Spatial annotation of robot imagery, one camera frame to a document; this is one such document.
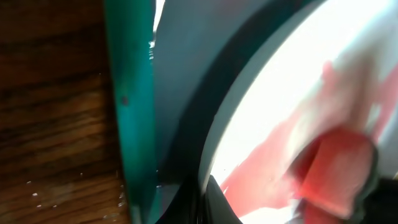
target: teal strip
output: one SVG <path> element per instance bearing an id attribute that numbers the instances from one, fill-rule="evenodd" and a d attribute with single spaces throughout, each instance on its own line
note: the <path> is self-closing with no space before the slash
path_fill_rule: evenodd
<path id="1" fill-rule="evenodd" d="M 154 87 L 149 42 L 152 1 L 105 0 L 108 49 L 131 219 L 154 223 L 156 197 Z"/>

